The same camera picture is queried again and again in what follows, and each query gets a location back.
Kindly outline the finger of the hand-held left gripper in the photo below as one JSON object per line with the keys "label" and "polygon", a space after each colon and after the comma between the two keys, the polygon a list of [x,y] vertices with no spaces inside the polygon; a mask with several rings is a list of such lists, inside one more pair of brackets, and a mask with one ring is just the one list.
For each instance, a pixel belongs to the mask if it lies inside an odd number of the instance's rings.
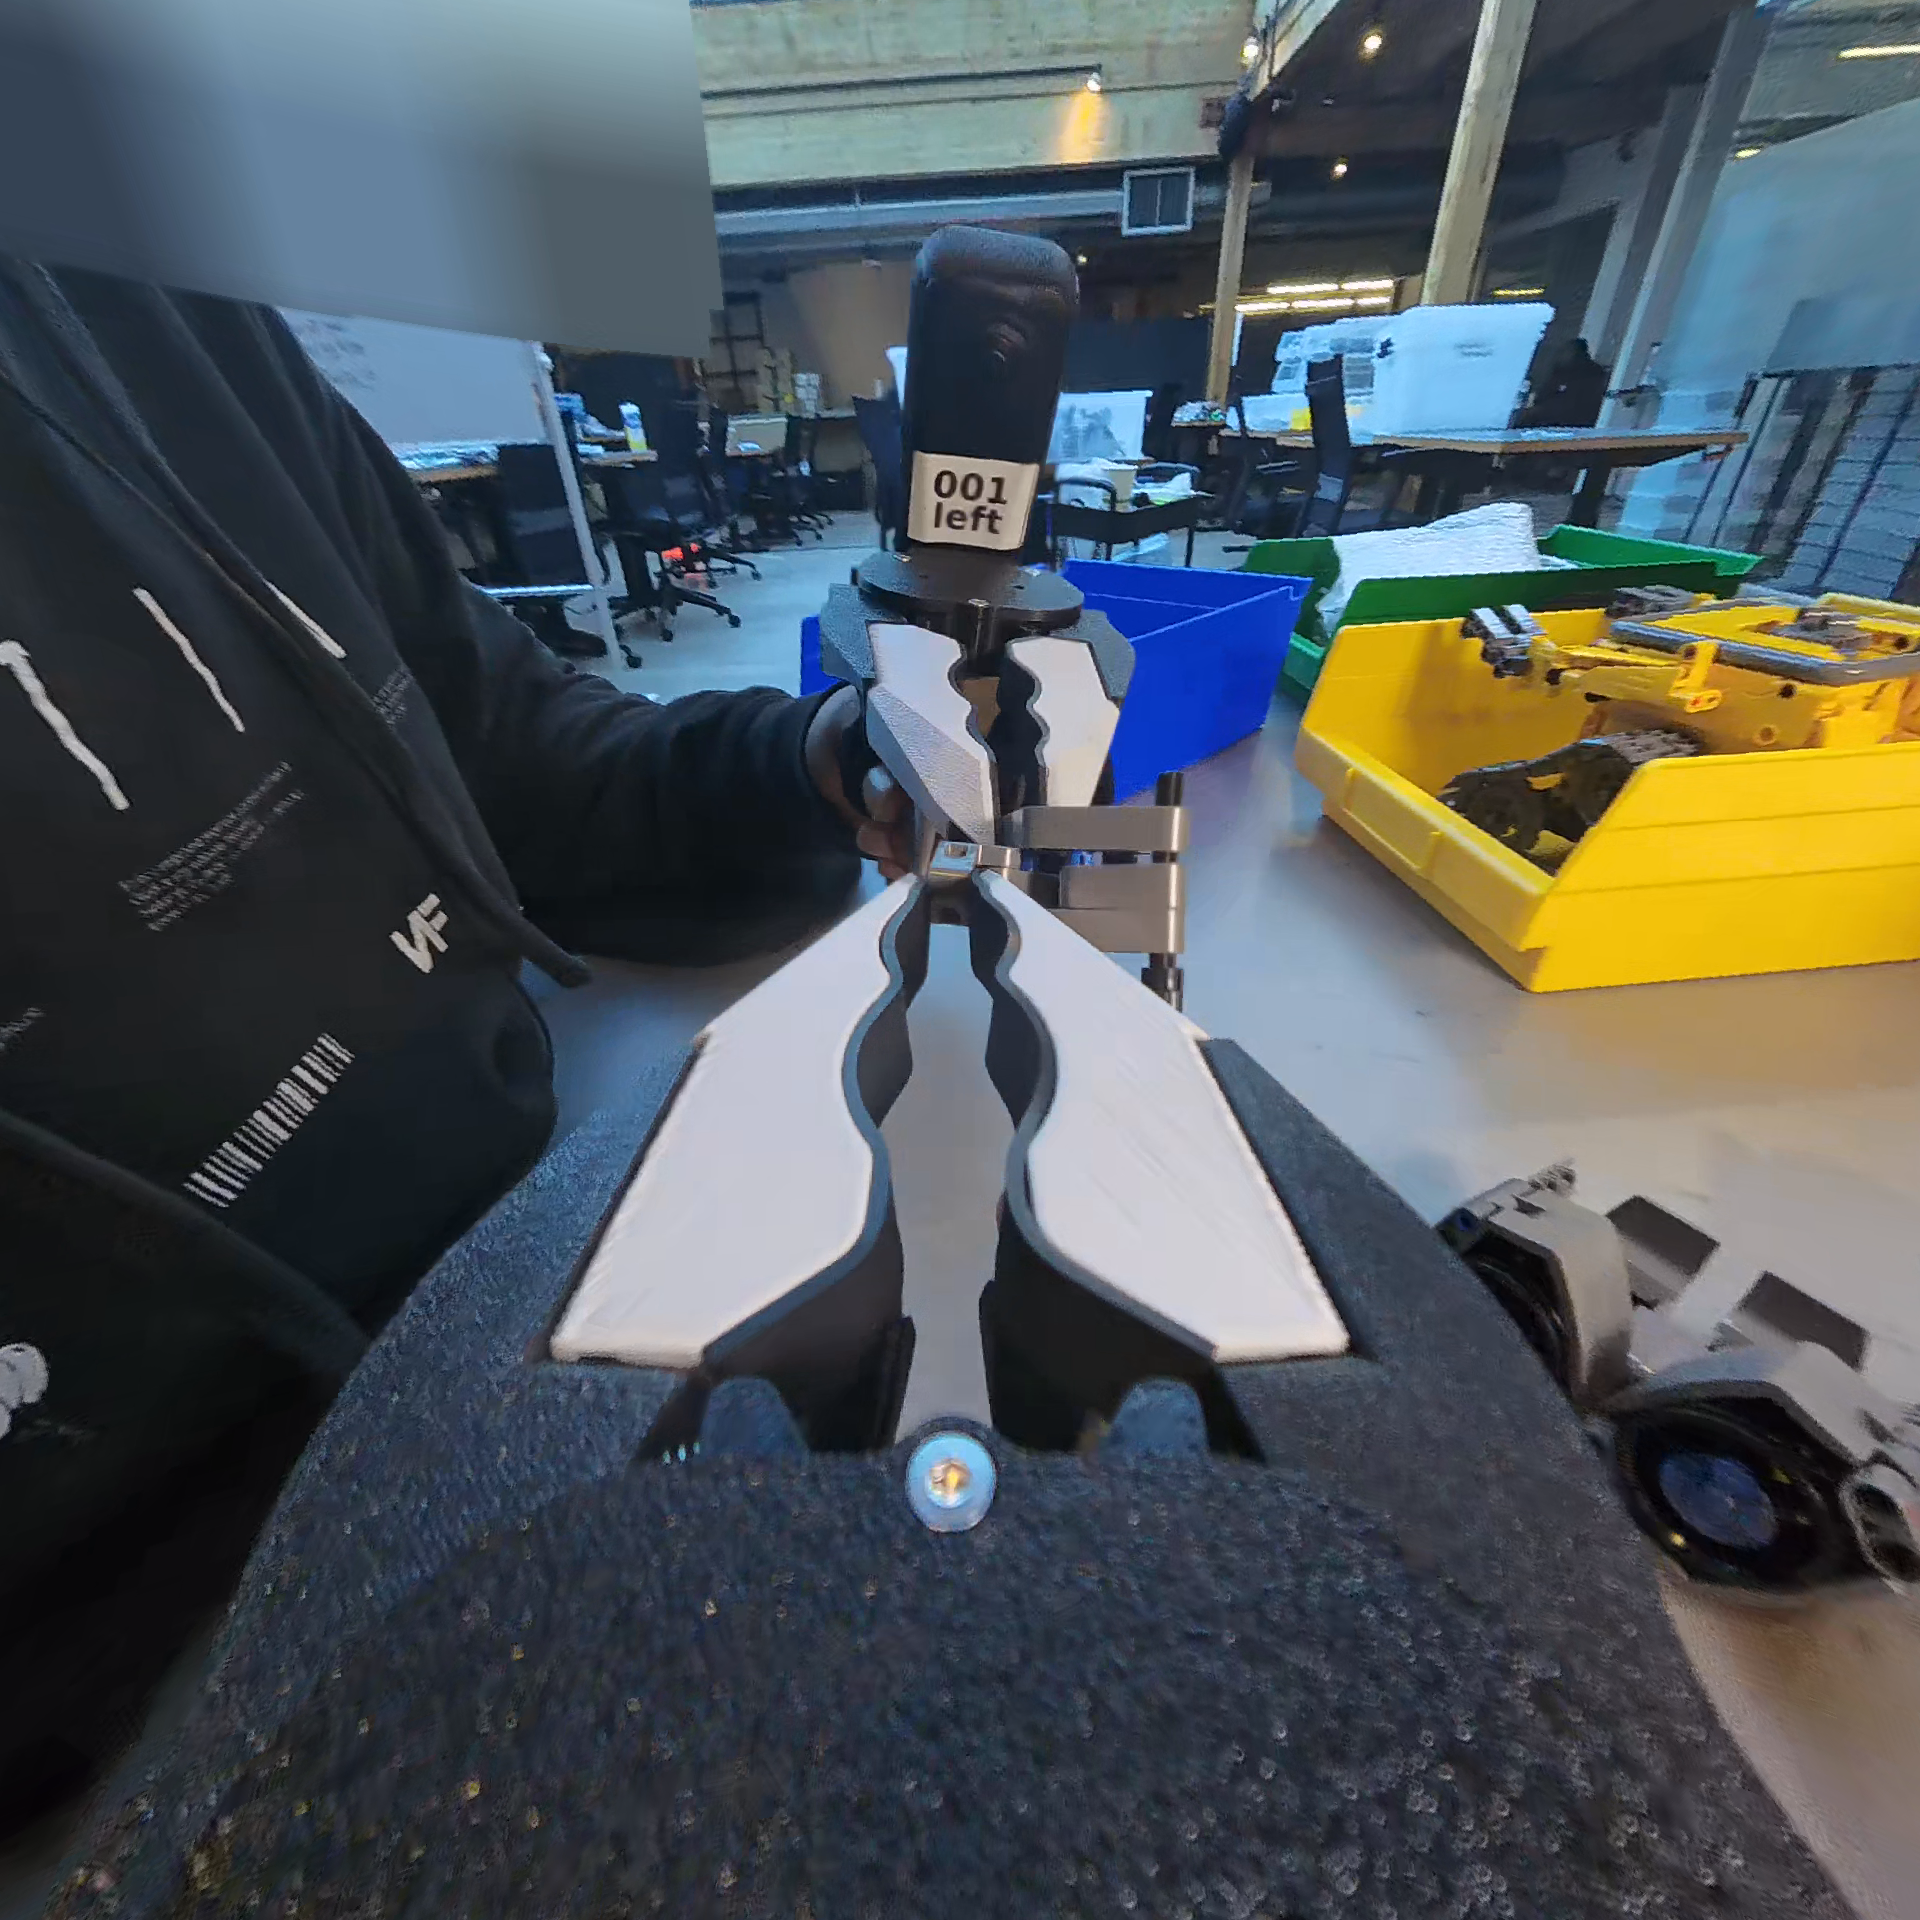
{"label": "finger of the hand-held left gripper", "polygon": [[979,849],[996,839],[995,762],[955,683],[957,641],[921,626],[868,625],[868,741],[926,826]]}
{"label": "finger of the hand-held left gripper", "polygon": [[1117,720],[1089,641],[1016,641],[1003,656],[1003,807],[1096,804]]}

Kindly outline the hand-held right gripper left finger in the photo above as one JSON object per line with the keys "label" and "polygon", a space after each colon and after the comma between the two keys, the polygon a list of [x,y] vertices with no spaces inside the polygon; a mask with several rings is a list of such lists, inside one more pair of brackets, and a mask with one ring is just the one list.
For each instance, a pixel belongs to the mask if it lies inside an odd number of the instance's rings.
{"label": "hand-held right gripper left finger", "polygon": [[899,881],[708,1021],[548,1351],[765,1381],[820,1452],[888,1450],[914,1359],[883,1122],[913,1074],[929,888]]}

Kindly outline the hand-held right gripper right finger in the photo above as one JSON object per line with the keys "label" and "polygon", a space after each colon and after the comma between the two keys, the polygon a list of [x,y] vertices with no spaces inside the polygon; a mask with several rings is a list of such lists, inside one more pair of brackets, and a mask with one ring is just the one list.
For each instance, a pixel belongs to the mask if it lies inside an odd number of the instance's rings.
{"label": "hand-held right gripper right finger", "polygon": [[1187,1448],[1257,1453],[1230,1371],[1345,1359],[1350,1337],[1210,1039],[1009,879],[972,893],[1012,1124],[979,1299],[992,1426],[1082,1452],[1158,1402]]}

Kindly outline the black brick assembly coloured pins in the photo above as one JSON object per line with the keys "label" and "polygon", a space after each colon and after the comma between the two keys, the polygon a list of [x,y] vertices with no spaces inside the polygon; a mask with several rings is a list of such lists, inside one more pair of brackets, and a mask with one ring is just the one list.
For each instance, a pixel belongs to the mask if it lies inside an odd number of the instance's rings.
{"label": "black brick assembly coloured pins", "polygon": [[[1185,807],[1185,772],[1158,776],[1150,804]],[[1185,855],[1022,852],[945,839],[923,821],[917,831],[917,873],[931,884],[996,876],[1097,951],[1138,956],[1144,986],[1172,1010],[1185,1009]]]}

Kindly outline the person's left hand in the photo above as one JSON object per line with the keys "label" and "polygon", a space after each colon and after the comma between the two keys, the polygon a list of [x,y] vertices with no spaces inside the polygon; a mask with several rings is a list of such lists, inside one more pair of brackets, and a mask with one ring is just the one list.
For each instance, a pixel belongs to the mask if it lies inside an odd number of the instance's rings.
{"label": "person's left hand", "polygon": [[838,685],[811,716],[804,736],[806,776],[828,807],[853,831],[860,855],[883,881],[914,867],[918,831],[910,797],[880,764],[868,736],[865,697]]}

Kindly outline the blue storage bin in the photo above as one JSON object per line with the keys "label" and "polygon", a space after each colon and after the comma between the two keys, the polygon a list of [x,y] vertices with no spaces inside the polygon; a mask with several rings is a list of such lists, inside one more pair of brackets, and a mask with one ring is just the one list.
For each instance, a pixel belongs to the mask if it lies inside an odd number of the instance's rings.
{"label": "blue storage bin", "polygon": [[[1068,578],[1086,605],[1131,643],[1136,666],[1120,705],[1099,800],[1146,793],[1158,776],[1185,772],[1259,732],[1306,599],[1306,583],[1282,577],[1195,568],[1080,563],[1029,568]],[[804,690],[834,683],[820,667],[820,616],[803,632]],[[976,735],[995,762],[1000,821],[1003,795],[1003,656],[976,679],[963,666]],[[853,683],[865,703],[867,685]]]}

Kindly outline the black office chair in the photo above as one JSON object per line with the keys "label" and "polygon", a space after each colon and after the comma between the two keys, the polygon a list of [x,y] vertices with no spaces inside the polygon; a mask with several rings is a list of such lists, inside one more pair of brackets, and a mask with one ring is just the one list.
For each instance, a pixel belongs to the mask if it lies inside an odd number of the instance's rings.
{"label": "black office chair", "polygon": [[661,641],[675,639],[677,616],[700,608],[720,616],[733,632],[740,617],[696,577],[714,564],[758,570],[737,551],[714,492],[705,428],[696,400],[673,400],[648,425],[654,459],[626,465],[604,479],[608,539],[620,563],[622,617],[649,619]]}

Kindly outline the white foam block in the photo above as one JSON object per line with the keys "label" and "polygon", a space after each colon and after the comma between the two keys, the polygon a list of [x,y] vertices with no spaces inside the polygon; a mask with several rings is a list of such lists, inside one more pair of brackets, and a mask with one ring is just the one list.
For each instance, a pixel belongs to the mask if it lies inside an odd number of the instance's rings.
{"label": "white foam block", "polygon": [[1320,603],[1324,635],[1347,625],[1368,583],[1572,568],[1538,546],[1533,514],[1521,500],[1490,500],[1410,529],[1336,536],[1332,549],[1338,570]]}

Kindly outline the white plastic container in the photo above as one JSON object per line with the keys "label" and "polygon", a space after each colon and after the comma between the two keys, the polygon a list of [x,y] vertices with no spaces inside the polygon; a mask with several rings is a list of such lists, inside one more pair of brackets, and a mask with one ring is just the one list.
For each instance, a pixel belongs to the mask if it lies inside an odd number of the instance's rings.
{"label": "white plastic container", "polygon": [[1281,337],[1269,391],[1300,415],[1309,364],[1338,356],[1355,442],[1490,432],[1517,411],[1552,319],[1547,303],[1417,304],[1296,327]]}

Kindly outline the large whiteboard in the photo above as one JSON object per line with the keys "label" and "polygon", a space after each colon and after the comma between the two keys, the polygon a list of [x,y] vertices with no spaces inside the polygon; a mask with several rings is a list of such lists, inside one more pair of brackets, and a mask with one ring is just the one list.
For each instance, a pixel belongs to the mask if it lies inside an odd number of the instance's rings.
{"label": "large whiteboard", "polygon": [[290,307],[282,316],[425,492],[469,583],[564,656],[612,655],[608,564],[544,349]]}

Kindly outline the wooden workbench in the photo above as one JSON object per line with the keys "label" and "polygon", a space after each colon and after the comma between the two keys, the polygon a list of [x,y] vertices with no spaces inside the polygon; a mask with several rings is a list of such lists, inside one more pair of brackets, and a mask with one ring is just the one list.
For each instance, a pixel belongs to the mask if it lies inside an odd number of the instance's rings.
{"label": "wooden workbench", "polygon": [[1332,500],[1314,507],[1321,459],[1304,429],[1244,432],[1177,419],[1179,457],[1220,483],[1218,527],[1241,538],[1309,538],[1420,527],[1476,497],[1569,497],[1569,521],[1595,529],[1619,473],[1702,457],[1747,442],[1740,428],[1505,428],[1358,439],[1332,461]]}

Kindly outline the grey twin engine brick model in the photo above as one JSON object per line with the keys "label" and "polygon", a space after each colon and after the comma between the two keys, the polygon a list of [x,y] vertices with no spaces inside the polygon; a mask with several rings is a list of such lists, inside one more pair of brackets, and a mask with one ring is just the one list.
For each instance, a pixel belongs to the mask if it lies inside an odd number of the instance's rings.
{"label": "grey twin engine brick model", "polygon": [[1476,1192],[1437,1237],[1523,1333],[1612,1467],[1628,1515],[1717,1594],[1917,1586],[1917,1413],[1870,1383],[1870,1333],[1763,1271],[1709,1333],[1682,1300],[1718,1241],[1571,1162]]}

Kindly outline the green storage bin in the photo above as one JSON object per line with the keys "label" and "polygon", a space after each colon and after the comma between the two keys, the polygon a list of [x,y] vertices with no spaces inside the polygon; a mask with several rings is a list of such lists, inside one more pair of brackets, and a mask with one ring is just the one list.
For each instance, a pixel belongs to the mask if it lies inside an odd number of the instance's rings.
{"label": "green storage bin", "polygon": [[1721,599],[1741,588],[1757,568],[1755,559],[1740,551],[1612,536],[1571,524],[1540,536],[1538,546],[1547,555],[1571,561],[1572,568],[1368,583],[1355,592],[1347,625],[1332,635],[1324,635],[1320,621],[1321,597],[1338,577],[1331,538],[1266,539],[1241,549],[1240,555],[1245,573],[1308,583],[1281,669],[1281,683],[1298,707],[1308,707],[1328,655],[1349,629],[1458,621],[1480,608],[1506,605],[1532,616],[1595,611],[1628,588],[1673,588]]}

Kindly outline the yellow toy bulldozer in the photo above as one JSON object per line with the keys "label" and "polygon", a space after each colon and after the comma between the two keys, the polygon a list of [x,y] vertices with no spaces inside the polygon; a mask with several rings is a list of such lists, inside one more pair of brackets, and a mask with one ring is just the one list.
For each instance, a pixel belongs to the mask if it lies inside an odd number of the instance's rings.
{"label": "yellow toy bulldozer", "polygon": [[1440,802],[1554,873],[1654,762],[1914,745],[1915,616],[1620,589],[1595,639],[1476,608],[1462,639],[1499,682],[1584,705],[1571,743],[1453,776]]}

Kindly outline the shelf of coloured bins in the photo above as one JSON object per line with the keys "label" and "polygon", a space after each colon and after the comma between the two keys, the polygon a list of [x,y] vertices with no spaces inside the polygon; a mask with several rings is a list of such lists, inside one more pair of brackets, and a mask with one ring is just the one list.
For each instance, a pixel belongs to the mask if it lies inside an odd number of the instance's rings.
{"label": "shelf of coloured bins", "polygon": [[1917,369],[1763,376],[1712,539],[1788,592],[1915,595]]}

